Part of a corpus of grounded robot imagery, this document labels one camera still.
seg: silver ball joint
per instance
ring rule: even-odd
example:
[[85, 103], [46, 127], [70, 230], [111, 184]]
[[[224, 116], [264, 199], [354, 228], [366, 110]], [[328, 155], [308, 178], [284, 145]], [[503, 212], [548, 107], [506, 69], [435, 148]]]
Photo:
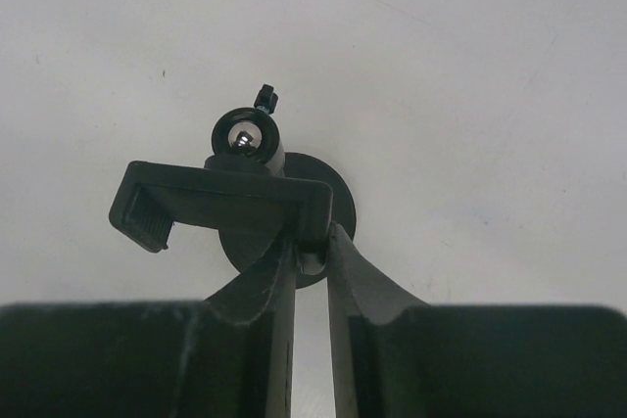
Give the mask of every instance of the silver ball joint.
[[264, 136], [259, 127], [251, 121], [240, 121], [228, 131], [228, 145], [239, 151], [255, 151], [262, 145]]

